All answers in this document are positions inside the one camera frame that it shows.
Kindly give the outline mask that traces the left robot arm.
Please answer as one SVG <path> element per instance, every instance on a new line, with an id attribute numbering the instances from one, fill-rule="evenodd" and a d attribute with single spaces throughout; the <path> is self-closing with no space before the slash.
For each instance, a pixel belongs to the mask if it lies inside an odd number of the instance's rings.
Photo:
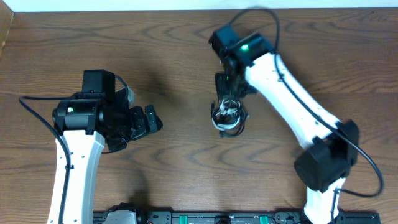
<path id="1" fill-rule="evenodd" d="M 134 106 L 128 87 L 106 70 L 85 70 L 82 89 L 53 110 L 57 167 L 48 223 L 92 223 L 96 173 L 104 149 L 118 152 L 163 124 L 154 106 Z"/>

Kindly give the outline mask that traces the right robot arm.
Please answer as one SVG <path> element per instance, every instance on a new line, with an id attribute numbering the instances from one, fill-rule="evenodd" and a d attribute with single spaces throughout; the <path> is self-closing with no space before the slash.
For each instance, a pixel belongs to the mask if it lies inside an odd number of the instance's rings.
<path id="1" fill-rule="evenodd" d="M 334 191 L 343 186 L 357 162 L 357 125 L 342 123 L 319 105 L 261 34 L 241 38 L 231 26 L 224 26 L 214 31 L 209 45 L 224 67 L 215 75 L 219 102 L 211 110 L 215 128 L 225 136 L 239 135 L 247 118 L 239 99 L 260 93 L 304 150 L 294 169 L 307 186 L 305 216 L 311 223 L 332 223 L 338 216 L 339 197 Z"/>

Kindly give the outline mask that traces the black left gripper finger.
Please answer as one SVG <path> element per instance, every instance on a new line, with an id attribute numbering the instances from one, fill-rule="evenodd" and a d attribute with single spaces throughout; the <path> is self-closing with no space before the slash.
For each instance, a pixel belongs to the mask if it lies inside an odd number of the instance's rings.
<path id="1" fill-rule="evenodd" d="M 133 134 L 132 139 L 138 140 L 148 135 L 147 129 L 147 116 L 145 115 L 142 107 L 135 106 L 130 109 L 133 120 Z"/>
<path id="2" fill-rule="evenodd" d="M 155 108 L 153 105 L 147 105 L 145 107 L 145 112 L 147 116 L 147 124 L 149 127 L 150 133 L 155 133 L 160 131 L 163 128 L 163 123 L 161 119 L 158 117 L 157 113 L 155 112 Z"/>

